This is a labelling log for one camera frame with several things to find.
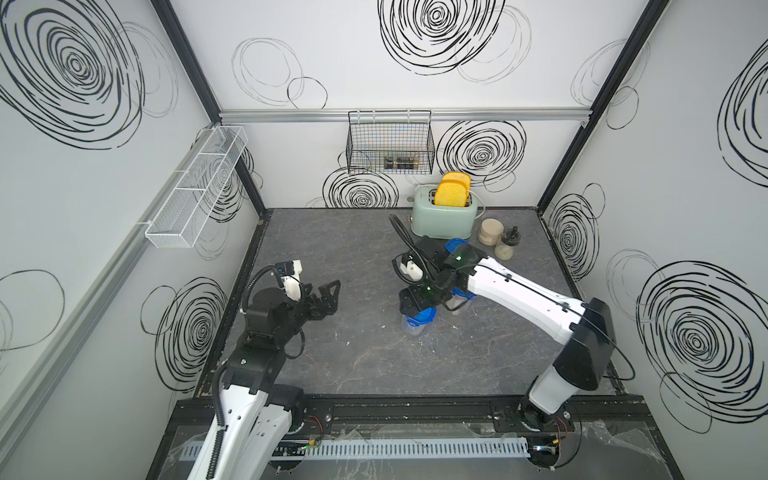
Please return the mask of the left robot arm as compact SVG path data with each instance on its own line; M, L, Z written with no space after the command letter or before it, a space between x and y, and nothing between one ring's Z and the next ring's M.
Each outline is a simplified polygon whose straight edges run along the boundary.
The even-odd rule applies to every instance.
M340 287L335 280L314 293L300 283L297 299L280 287L248 295L245 330L214 373L214 419L190 479L258 479L283 438L302 425L303 390L276 383L289 359L285 347L305 323L336 313Z

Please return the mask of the clear plastic container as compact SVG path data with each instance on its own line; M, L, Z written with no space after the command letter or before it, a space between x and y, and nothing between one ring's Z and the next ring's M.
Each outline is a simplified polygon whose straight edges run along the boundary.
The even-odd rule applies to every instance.
M431 326L430 323L427 324L414 324L411 323L408 319L404 319L401 322L402 330L409 336L417 337L427 331L429 327Z

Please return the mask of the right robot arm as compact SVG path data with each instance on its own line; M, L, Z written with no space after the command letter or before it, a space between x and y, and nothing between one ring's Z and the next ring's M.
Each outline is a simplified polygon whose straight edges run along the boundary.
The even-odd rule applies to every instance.
M507 308L561 346L519 403L517 415L526 428L543 430L573 395L600 386L616 350L612 315L605 302L558 294L463 240L450 249L441 241L421 239L396 256L392 265L406 283L399 292L400 312L406 317L445 306L459 289Z

